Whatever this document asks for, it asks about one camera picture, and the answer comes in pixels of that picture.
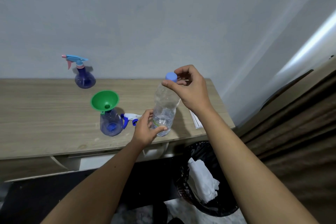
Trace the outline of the person's right hand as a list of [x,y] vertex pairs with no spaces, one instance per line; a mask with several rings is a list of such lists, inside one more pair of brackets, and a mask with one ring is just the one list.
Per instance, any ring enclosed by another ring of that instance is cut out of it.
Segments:
[[179,81],[179,74],[190,74],[190,85],[183,87],[183,95],[179,96],[183,104],[201,119],[205,114],[214,113],[215,110],[209,99],[207,85],[204,77],[194,67],[185,65],[174,70]]

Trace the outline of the person's left hand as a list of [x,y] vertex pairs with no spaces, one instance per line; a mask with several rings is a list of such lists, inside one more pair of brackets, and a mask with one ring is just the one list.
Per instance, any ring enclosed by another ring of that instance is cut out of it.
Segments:
[[152,118],[153,109],[147,109],[138,120],[132,137],[132,144],[136,145],[140,150],[150,145],[157,134],[152,134]]

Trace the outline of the clear plastic water bottle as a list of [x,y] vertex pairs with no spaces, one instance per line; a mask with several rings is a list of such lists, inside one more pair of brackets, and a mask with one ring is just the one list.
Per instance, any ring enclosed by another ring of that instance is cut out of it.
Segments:
[[166,127],[167,130],[157,134],[158,137],[163,137],[170,132],[180,98],[174,91],[159,84],[154,95],[154,103],[152,129]]

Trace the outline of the person's right forearm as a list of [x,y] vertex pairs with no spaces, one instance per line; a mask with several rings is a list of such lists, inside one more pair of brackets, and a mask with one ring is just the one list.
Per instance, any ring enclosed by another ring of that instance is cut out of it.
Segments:
[[319,224],[212,106],[193,111],[248,224]]

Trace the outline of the person's left forearm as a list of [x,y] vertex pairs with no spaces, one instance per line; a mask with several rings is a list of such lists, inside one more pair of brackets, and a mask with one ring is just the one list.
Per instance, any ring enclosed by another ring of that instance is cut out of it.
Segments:
[[128,177],[145,145],[145,141],[133,138],[73,188],[41,224],[110,224]]

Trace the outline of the white and blue spray trigger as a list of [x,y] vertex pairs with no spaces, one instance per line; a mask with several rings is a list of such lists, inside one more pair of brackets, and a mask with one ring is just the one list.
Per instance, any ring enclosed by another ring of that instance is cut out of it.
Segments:
[[120,117],[124,121],[123,123],[123,130],[127,127],[129,121],[131,121],[133,126],[136,126],[138,120],[141,118],[142,115],[134,114],[134,113],[122,113]]

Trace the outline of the white paper sheet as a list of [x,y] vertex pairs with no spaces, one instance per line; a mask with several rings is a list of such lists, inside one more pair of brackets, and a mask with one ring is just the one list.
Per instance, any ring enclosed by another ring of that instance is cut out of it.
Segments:
[[193,113],[191,110],[189,110],[189,112],[191,114],[191,118],[192,118],[195,128],[196,129],[204,128],[199,118],[195,115],[195,113]]

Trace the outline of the black trash bin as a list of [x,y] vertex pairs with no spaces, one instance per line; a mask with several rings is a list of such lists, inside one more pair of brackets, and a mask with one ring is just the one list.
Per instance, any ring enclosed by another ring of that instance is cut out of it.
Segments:
[[[220,182],[218,196],[208,203],[198,201],[187,183],[189,178],[187,162],[190,158],[202,160],[212,176]],[[199,141],[184,148],[181,158],[173,160],[172,168],[174,184],[179,195],[201,212],[213,217],[225,217],[239,209],[209,141]]]

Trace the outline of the open purple spray bottle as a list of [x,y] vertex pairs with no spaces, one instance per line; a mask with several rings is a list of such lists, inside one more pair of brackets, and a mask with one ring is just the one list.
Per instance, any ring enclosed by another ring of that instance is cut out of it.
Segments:
[[123,131],[124,123],[116,108],[100,114],[100,131],[107,136],[116,136]]

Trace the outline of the green plastic funnel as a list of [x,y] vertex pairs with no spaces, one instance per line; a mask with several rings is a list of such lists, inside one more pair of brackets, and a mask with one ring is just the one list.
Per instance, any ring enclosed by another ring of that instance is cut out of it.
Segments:
[[96,93],[90,100],[91,107],[101,114],[114,109],[119,103],[119,95],[111,90]]

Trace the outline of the crumpled white tissue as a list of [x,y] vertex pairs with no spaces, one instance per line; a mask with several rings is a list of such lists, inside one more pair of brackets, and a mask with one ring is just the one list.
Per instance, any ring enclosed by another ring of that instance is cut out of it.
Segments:
[[213,178],[211,172],[200,159],[188,160],[189,177],[187,184],[190,186],[196,199],[204,204],[218,196],[220,182]]

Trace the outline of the purple spray bottle with trigger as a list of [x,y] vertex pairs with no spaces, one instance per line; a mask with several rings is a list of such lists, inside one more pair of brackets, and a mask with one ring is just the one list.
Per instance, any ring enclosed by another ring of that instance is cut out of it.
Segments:
[[95,77],[86,70],[83,63],[84,61],[88,61],[87,58],[75,55],[62,55],[61,57],[67,61],[68,70],[73,63],[76,65],[77,73],[75,75],[75,83],[79,88],[89,89],[96,84]]

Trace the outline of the brown curtain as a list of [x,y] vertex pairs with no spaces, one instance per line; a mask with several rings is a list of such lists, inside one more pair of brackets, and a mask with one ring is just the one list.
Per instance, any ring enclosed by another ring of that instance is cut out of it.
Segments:
[[235,133],[320,224],[336,224],[336,55],[280,88]]

